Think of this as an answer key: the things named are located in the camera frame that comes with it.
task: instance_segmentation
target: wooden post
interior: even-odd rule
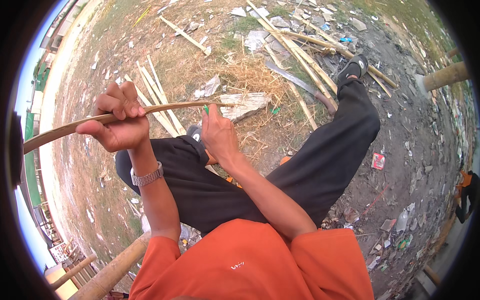
[[[428,74],[423,78],[423,86],[427,92],[439,87],[454,84],[470,78],[463,61],[454,63],[451,66]]]
[[[457,55],[457,54],[459,54],[459,53],[460,53],[460,51],[458,51],[458,48],[455,47],[455,48],[453,48],[452,50],[450,50],[450,51],[447,52],[447,56],[448,56],[449,58],[452,58],[453,56],[455,56],[455,55]]]
[[[82,260],[78,265],[76,265],[76,266],[73,267],[70,271],[68,271],[68,272],[65,273],[62,277],[60,277],[57,281],[55,281],[54,283],[52,283],[50,286],[52,287],[53,290],[58,289],[58,288],[61,287],[65,282],[67,282],[70,278],[72,278],[75,274],[77,274],[78,272],[80,272],[86,265],[88,265],[89,263],[91,263],[91,262],[94,261],[95,259],[96,259],[95,253],[89,255],[87,258],[85,258],[84,260]]]
[[[145,255],[150,240],[148,231],[137,238],[113,261],[97,273],[87,284],[73,294],[69,300],[100,300],[128,273],[133,265]]]

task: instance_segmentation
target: t-shirt sleeve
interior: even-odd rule
[[[142,267],[130,289],[130,299],[143,299],[142,295],[179,257],[180,249],[174,240],[166,237],[151,238]]]
[[[314,298],[373,299],[367,267],[351,229],[302,234],[292,241],[290,251]]]

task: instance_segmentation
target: hand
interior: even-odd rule
[[[148,119],[137,101],[137,91],[132,82],[126,81],[120,87],[111,83],[106,93],[97,97],[94,115],[110,112],[120,121],[103,125],[91,120],[78,125],[75,131],[78,134],[92,135],[108,152],[134,149],[149,138]]]
[[[209,114],[202,112],[202,134],[201,139],[208,152],[220,165],[230,164],[241,156],[237,140],[237,134],[233,123],[218,115],[216,104],[208,106]]]

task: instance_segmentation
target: sky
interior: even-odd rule
[[[68,0],[60,0],[56,6],[52,9],[49,16],[46,17],[43,24],[37,31],[37,34],[32,42],[31,47],[26,51],[24,64],[21,67],[19,76],[19,85],[17,92],[17,100],[15,103],[15,111],[22,116],[21,125],[22,131],[25,136],[25,117],[26,110],[30,107],[32,100],[32,79],[33,70],[38,59],[44,53],[43,49],[40,49],[40,43],[47,33],[48,28],[52,24],[53,20],[57,17],[61,9],[65,6]],[[43,241],[40,233],[35,227],[32,217],[28,212],[22,193],[19,192],[20,188],[15,190],[15,197],[17,200],[18,217],[20,227],[25,239],[25,242],[30,249],[30,253],[35,260],[38,270],[43,274],[44,266],[53,267],[56,265],[50,252],[47,249],[47,244]]]

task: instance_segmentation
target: dirt ground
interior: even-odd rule
[[[257,7],[262,2],[265,1],[253,1]],[[266,2],[271,13],[269,18],[281,15],[290,20],[288,14],[294,10],[295,1],[285,6],[273,0]],[[445,220],[451,215],[458,171],[461,166],[469,170],[471,165],[475,136],[471,90],[467,83],[443,87],[436,91],[435,101],[425,98],[417,88],[415,76],[451,64],[445,53],[454,47],[438,17],[425,2],[317,0],[317,3],[331,3],[337,7],[334,13],[337,21],[330,22],[333,30],[347,37],[357,37],[357,51],[363,51],[371,64],[380,62],[378,69],[399,85],[397,90],[390,89],[393,96],[389,98],[371,77],[365,76],[371,101],[380,115],[381,129],[357,174],[329,212],[325,228],[343,227],[342,215],[348,207],[360,213],[369,208],[352,226],[355,233],[361,235],[358,241],[366,261],[381,256],[379,265],[370,271],[375,296],[390,289],[392,297],[403,295],[416,271],[435,255],[435,243]],[[272,95],[273,101],[265,110],[236,124],[242,152],[261,174],[267,175],[278,166],[281,158],[294,155],[301,148],[312,128],[300,105],[286,92],[286,81],[270,72],[262,73],[262,81],[251,78],[251,74],[265,72],[264,58],[259,54],[252,56],[247,48],[242,49],[238,37],[246,37],[250,30],[261,26],[251,17],[229,14],[234,7],[245,8],[243,0],[180,0],[165,9],[163,16],[181,28],[191,21],[204,24],[191,36],[197,41],[208,36],[204,45],[212,47],[212,54],[205,58],[198,48],[181,36],[175,37],[174,31],[159,20],[156,11],[167,4],[166,0],[111,0],[91,12],[57,93],[53,128],[91,115],[96,95],[117,78],[124,81],[126,74],[148,95],[135,62],[138,60],[150,70],[146,62],[149,54],[171,102],[193,101],[194,91],[217,73],[222,85],[228,85],[229,94],[238,93],[240,89],[245,93]],[[149,13],[133,27],[149,6]],[[379,20],[373,21],[372,15]],[[356,30],[349,17],[364,21],[368,30]],[[343,28],[338,28],[337,24],[342,24]],[[97,67],[92,70],[96,55]],[[336,54],[334,60],[338,62],[340,58]],[[284,64],[290,67],[293,75],[314,86],[292,57],[286,58]],[[323,61],[320,65],[327,70]],[[336,72],[344,65],[343,59],[336,66]],[[238,72],[238,66],[245,71]],[[104,69],[111,74],[107,80],[102,73]],[[220,94],[221,91],[217,92],[212,100]],[[312,103],[309,109],[319,126],[332,120],[321,104]],[[197,108],[176,110],[175,114],[185,128],[198,124],[201,119]],[[152,116],[149,119],[151,138],[169,137]],[[383,170],[371,168],[373,153],[385,155]],[[97,267],[101,268],[142,234],[140,218],[128,204],[136,198],[140,202],[134,206],[140,210],[140,196],[117,176],[115,154],[107,153],[91,137],[73,134],[56,140],[51,155],[58,184],[62,187],[61,196],[54,199],[62,202],[60,225],[68,237],[75,237],[84,252],[97,253],[100,262]],[[428,166],[432,166],[432,170],[426,172]],[[219,166],[215,168],[220,175],[227,176]],[[386,219],[398,218],[411,203],[415,203],[415,210],[410,212],[408,224],[425,215],[422,226],[407,230],[401,236],[397,236],[395,228],[390,234],[380,230]],[[413,240],[402,251],[395,246],[382,249],[381,253],[372,251],[375,245],[388,238],[394,244],[410,234]],[[194,239],[188,239],[185,246],[179,241],[179,246],[185,251],[193,243]],[[138,272],[140,264],[131,270],[133,274]],[[124,278],[118,289],[128,291],[131,282],[130,277]]]

